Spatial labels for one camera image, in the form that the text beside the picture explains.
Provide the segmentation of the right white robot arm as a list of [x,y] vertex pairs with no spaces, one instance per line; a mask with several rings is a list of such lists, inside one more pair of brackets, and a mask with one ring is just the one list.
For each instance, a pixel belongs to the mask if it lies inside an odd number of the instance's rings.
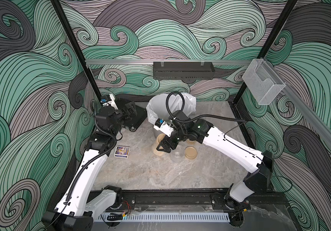
[[170,153],[181,141],[196,141],[218,150],[244,167],[248,172],[247,176],[239,183],[233,184],[227,194],[226,200],[231,205],[247,204],[246,199],[252,194],[267,192],[273,172],[273,154],[240,143],[220,131],[205,117],[200,115],[188,118],[178,110],[168,120],[158,118],[154,122],[154,128],[165,136],[157,150]]

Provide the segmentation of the black flat case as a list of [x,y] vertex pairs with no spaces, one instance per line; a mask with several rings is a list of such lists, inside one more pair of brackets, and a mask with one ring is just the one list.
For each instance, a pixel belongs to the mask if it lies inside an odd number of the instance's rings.
[[122,127],[131,132],[135,132],[147,118],[146,109],[136,105],[133,101],[118,98],[115,103],[124,116]]

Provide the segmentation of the silver mesh waste bin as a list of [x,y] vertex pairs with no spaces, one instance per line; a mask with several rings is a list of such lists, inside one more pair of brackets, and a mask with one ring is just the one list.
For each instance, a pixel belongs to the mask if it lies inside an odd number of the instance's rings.
[[162,131],[159,131],[155,128],[153,128],[153,134],[154,134],[154,137],[157,138],[160,134],[164,134]]

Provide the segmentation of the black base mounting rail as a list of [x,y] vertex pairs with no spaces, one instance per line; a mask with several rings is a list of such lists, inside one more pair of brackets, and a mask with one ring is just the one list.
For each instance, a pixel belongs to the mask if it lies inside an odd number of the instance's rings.
[[206,206],[212,210],[239,211],[251,206],[273,206],[287,203],[286,196],[280,192],[254,193],[233,205],[228,202],[229,188],[206,189],[163,189],[163,190],[115,190],[116,204],[130,204],[132,210],[149,206]]

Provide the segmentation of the white plastic bin liner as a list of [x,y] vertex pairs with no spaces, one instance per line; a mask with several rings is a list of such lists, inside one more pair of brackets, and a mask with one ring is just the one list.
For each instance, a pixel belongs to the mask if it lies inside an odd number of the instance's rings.
[[[184,108],[183,112],[189,116],[191,113],[196,111],[196,97],[192,96],[189,93],[182,93],[184,97]],[[147,110],[147,119],[148,122],[152,125],[155,124],[157,119],[168,119],[170,116],[166,109],[166,98],[168,94],[162,93],[154,96],[148,103]],[[182,108],[182,99],[179,95],[173,94],[168,100],[168,106],[172,114]]]

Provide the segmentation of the clear acrylic wall holder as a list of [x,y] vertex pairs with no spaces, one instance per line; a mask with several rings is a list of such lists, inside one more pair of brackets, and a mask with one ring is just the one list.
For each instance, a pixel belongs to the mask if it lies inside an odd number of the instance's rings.
[[285,88],[286,83],[267,60],[253,59],[242,76],[259,105],[269,105]]

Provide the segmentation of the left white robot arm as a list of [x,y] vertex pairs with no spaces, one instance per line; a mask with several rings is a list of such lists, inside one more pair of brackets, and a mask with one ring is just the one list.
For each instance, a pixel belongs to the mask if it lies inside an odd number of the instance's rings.
[[123,124],[137,116],[135,102],[127,102],[117,107],[114,100],[101,102],[99,109],[94,109],[93,133],[85,146],[85,152],[68,190],[55,209],[46,211],[42,222],[47,231],[89,231],[94,219],[117,200],[119,188],[110,187],[87,202],[95,179],[116,147]]

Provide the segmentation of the black perforated wall shelf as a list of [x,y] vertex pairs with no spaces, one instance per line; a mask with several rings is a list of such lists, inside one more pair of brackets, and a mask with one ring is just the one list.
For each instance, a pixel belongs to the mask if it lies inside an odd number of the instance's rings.
[[215,68],[212,62],[154,62],[153,77],[155,80],[212,80]]

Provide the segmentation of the beige jar lid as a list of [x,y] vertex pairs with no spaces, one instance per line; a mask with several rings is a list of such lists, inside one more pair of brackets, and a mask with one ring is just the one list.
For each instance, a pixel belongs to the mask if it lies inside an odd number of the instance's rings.
[[185,157],[187,159],[195,159],[198,155],[197,150],[194,147],[188,146],[185,148]]
[[188,144],[195,144],[196,143],[196,141],[191,141],[191,140],[187,140],[186,141]]

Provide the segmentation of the jar with beige lid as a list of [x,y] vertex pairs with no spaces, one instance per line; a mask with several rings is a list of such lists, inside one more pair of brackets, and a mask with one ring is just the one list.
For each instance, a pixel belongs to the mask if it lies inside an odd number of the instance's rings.
[[156,138],[156,141],[152,145],[153,154],[158,156],[158,157],[162,157],[166,154],[166,152],[162,152],[162,151],[157,150],[157,147],[159,146],[160,142],[164,139],[164,137],[165,137],[165,134],[163,134],[163,133],[159,134]]
[[184,147],[177,145],[176,149],[171,152],[170,159],[175,163],[181,162],[184,159]]

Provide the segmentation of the small colourful card box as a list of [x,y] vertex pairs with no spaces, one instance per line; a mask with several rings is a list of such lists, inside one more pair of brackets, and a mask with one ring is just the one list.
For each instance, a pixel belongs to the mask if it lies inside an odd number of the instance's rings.
[[118,158],[129,158],[130,147],[128,146],[117,146],[115,148],[114,157]]

